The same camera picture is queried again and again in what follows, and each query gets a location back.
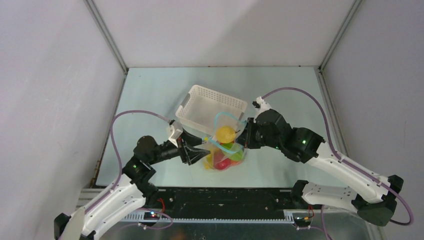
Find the green toy starfruit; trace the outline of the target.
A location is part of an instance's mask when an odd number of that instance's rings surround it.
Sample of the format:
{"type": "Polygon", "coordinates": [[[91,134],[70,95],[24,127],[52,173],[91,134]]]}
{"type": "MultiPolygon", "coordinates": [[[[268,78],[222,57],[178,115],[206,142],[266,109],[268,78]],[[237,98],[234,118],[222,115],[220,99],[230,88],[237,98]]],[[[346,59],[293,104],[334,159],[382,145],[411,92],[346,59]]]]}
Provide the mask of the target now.
{"type": "Polygon", "coordinates": [[[224,155],[234,162],[240,162],[244,159],[244,147],[238,143],[222,143],[221,146],[224,148],[222,151],[224,155]]]}

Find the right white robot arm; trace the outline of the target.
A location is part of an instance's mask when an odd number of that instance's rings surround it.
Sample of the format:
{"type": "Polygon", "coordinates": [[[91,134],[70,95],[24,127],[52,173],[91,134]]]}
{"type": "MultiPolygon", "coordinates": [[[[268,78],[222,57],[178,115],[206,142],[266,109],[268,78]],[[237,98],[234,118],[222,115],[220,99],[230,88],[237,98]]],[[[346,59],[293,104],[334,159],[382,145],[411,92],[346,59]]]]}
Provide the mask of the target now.
{"type": "Polygon", "coordinates": [[[343,154],[338,159],[338,153],[322,136],[305,127],[291,127],[274,109],[249,117],[237,142],[251,150],[279,150],[288,159],[323,170],[346,184],[333,187],[298,180],[290,193],[295,208],[327,205],[357,213],[376,226],[391,222],[404,183],[401,177],[377,174],[343,154]]]}

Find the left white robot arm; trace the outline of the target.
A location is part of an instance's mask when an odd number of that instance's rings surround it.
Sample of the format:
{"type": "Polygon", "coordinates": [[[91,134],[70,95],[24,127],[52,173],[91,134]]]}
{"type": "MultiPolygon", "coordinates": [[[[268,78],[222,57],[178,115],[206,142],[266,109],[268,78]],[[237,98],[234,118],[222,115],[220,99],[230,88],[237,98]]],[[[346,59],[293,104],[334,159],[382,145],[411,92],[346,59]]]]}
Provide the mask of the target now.
{"type": "Polygon", "coordinates": [[[192,165],[210,154],[199,148],[205,140],[185,129],[168,127],[168,140],[158,144],[149,135],[141,137],[132,158],[102,192],[71,215],[59,214],[53,222],[55,240],[99,240],[111,227],[131,212],[153,208],[158,188],[150,183],[156,173],[152,165],[173,158],[192,165]]]}

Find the large red toy apple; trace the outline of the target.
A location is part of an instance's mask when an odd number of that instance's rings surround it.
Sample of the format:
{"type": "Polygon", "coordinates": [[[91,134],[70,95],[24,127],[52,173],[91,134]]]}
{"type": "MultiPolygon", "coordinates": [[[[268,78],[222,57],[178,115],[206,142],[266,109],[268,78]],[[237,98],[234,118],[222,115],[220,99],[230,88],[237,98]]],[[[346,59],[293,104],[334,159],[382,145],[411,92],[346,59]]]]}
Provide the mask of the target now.
{"type": "Polygon", "coordinates": [[[213,157],[213,167],[216,170],[222,171],[230,167],[231,159],[226,157],[224,154],[217,153],[213,157]]]}

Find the yellow toy banana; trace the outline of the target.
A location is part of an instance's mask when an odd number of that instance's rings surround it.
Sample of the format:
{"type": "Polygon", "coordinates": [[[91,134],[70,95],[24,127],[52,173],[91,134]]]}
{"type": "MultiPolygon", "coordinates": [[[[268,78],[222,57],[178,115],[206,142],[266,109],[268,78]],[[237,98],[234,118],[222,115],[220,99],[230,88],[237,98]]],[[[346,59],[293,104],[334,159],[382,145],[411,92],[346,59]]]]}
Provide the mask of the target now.
{"type": "Polygon", "coordinates": [[[214,150],[205,157],[203,166],[206,170],[217,170],[216,166],[221,161],[219,150],[214,150]]]}

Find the yellow toy lemon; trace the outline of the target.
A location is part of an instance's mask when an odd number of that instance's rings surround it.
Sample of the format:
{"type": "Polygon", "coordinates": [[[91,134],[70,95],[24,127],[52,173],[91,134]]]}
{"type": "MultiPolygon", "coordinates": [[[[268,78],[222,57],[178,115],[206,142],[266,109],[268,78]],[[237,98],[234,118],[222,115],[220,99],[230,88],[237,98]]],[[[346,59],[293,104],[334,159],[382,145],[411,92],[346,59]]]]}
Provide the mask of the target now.
{"type": "Polygon", "coordinates": [[[216,140],[220,144],[232,143],[236,139],[236,130],[228,125],[219,127],[215,132],[216,140]]]}

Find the clear zip top bag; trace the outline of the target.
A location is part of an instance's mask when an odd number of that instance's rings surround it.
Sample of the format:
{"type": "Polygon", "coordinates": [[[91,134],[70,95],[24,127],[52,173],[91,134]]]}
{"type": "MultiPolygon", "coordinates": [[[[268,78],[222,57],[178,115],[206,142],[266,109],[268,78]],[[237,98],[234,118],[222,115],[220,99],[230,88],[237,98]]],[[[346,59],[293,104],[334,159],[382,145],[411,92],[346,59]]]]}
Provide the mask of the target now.
{"type": "Polygon", "coordinates": [[[212,136],[204,138],[206,149],[210,151],[202,161],[206,170],[224,171],[244,161],[246,150],[237,140],[246,126],[245,120],[229,112],[215,115],[212,136]]]}

